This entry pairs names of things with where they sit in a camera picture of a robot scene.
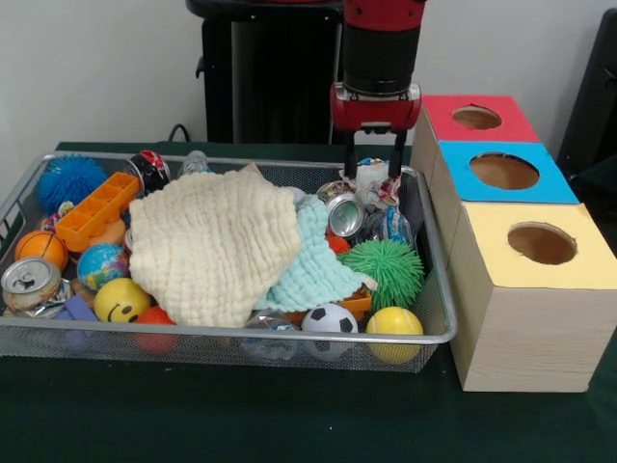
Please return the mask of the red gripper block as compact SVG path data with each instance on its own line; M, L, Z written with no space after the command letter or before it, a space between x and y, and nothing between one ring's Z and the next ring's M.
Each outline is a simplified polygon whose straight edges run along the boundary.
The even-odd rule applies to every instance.
M331 112L334 126L345 132L344 175L357 175L355 132L385 130L394 133L393 151L389 158L389 176L399 177L402 169L406 131L416 125L422 104L417 83L394 96L367 96L348 91L342 83L330 89Z

